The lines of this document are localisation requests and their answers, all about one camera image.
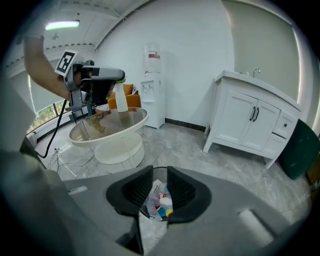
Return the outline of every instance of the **cabinet door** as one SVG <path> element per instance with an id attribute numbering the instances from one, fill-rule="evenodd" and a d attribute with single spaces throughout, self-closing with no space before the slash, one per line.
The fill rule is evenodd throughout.
<path id="1" fill-rule="evenodd" d="M 256 98 L 228 90 L 214 137 L 240 144 L 251 124 L 250 118 L 257 103 Z"/>
<path id="2" fill-rule="evenodd" d="M 278 120 L 280 110 L 259 100 L 250 128 L 243 138 L 242 145 L 261 151 L 267 143 Z"/>

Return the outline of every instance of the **plastic trash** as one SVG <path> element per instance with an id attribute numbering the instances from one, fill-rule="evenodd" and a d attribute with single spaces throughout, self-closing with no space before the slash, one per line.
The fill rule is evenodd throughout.
<path id="1" fill-rule="evenodd" d="M 169 214 L 173 212 L 172 199 L 167 183 L 156 179 L 144 205 L 147 208 L 150 219 L 155 221 L 167 220 Z"/>

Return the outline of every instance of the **white cabinet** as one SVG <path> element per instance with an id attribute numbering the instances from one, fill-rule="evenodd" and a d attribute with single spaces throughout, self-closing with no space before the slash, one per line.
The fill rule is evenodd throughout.
<path id="1" fill-rule="evenodd" d="M 216 138 L 241 144 L 250 126 L 258 100 L 256 98 L 228 90 Z"/>
<path id="2" fill-rule="evenodd" d="M 214 107 L 203 152 L 217 143 L 269 158 L 269 168 L 287 145 L 300 106 L 275 87 L 240 73 L 224 70 L 212 84 Z"/>
<path id="3" fill-rule="evenodd" d="M 280 110 L 262 100 L 228 90 L 215 138 L 261 151 Z"/>
<path id="4" fill-rule="evenodd" d="M 258 100 L 255 113 L 250 121 L 242 145 L 261 151 L 267 143 L 277 122 L 280 110 L 270 104 Z"/>

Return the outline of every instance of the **green chair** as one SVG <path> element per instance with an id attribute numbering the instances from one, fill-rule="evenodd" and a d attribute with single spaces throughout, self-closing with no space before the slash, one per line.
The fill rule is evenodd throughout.
<path id="1" fill-rule="evenodd" d="M 278 160 L 289 178 L 295 180 L 310 170 L 319 152 L 320 140 L 318 136 L 299 119 Z"/>

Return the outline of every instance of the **white wall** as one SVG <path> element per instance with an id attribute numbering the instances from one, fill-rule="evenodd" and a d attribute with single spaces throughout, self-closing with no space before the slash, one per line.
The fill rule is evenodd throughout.
<path id="1" fill-rule="evenodd" d="M 320 134 L 320 77 L 319 66 L 317 66 L 317 56 L 315 56 L 308 39 L 297 26 L 294 20 L 290 18 L 281 8 L 270 1 L 256 0 L 234 0 L 248 5 L 262 8 L 281 19 L 291 23 L 299 54 L 300 79 L 298 86 L 297 102 L 302 108 L 301 120 L 306 122 L 312 130 Z"/>
<path id="2" fill-rule="evenodd" d="M 97 50 L 96 65 L 120 68 L 140 88 L 142 48 L 161 47 L 166 81 L 166 118 L 206 126 L 211 83 L 234 70 L 232 34 L 220 0 L 158 0 L 120 24 Z"/>

